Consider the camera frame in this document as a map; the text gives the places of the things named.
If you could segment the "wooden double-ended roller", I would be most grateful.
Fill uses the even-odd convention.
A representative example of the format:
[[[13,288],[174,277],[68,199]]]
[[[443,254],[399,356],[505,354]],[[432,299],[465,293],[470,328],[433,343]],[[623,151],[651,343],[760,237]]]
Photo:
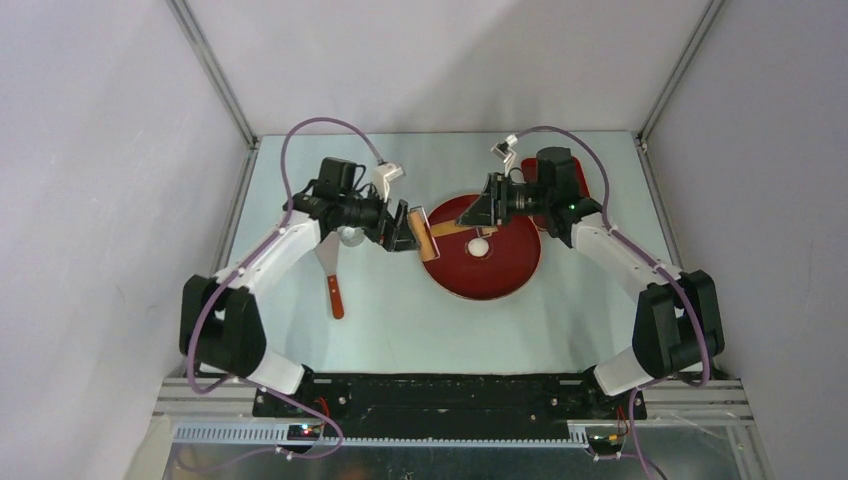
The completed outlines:
[[[458,225],[455,220],[431,225],[425,211],[421,207],[411,209],[407,215],[407,220],[419,244],[419,259],[423,263],[436,260],[440,257],[440,250],[436,242],[437,238],[471,230],[471,227]]]

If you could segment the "round red plate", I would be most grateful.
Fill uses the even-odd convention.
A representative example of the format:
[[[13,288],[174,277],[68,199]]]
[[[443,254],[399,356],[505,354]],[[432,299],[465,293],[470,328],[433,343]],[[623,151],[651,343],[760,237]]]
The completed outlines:
[[[470,300],[494,300],[523,287],[535,274],[541,258],[541,240],[533,222],[513,219],[487,240],[485,258],[468,254],[471,230],[436,239],[440,257],[423,268],[442,288]]]

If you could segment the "rectangular red tray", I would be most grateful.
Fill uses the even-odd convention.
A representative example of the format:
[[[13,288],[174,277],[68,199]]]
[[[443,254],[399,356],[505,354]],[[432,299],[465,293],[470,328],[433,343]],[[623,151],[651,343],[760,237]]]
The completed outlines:
[[[577,183],[579,193],[582,196],[588,197],[590,195],[588,184],[584,175],[584,171],[582,169],[582,165],[580,161],[576,158],[572,158],[577,176]],[[521,161],[520,170],[523,175],[523,179],[525,183],[535,183],[538,180],[538,162],[535,157],[528,157]],[[542,215],[535,215],[531,218],[536,230],[538,232],[546,231],[546,220]]]

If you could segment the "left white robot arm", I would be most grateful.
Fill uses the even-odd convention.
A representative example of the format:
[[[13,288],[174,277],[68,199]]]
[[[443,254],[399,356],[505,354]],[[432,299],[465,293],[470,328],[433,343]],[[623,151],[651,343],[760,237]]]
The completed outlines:
[[[423,247],[425,219],[405,201],[390,208],[390,187],[402,177],[402,167],[379,164],[366,193],[354,187],[358,168],[351,161],[324,158],[317,178],[290,196],[279,223],[253,251],[211,277],[194,275],[186,281],[178,348],[190,362],[277,391],[278,404],[292,416],[312,411],[316,390],[303,381],[307,368],[269,345],[261,299],[302,257],[343,227],[362,231],[388,252]]]

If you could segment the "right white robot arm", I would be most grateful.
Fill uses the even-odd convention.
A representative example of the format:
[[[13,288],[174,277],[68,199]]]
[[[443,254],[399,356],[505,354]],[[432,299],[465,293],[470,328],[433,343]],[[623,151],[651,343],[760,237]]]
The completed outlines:
[[[579,161],[565,147],[535,155],[536,174],[521,181],[510,171],[489,174],[485,187],[458,217],[463,227],[502,228],[517,217],[544,219],[545,231],[599,265],[634,300],[631,345],[589,370],[581,392],[585,411],[606,418],[622,393],[655,385],[698,366],[690,383],[705,386],[711,360],[724,348],[713,279],[666,264],[615,226],[606,207],[584,188]]]

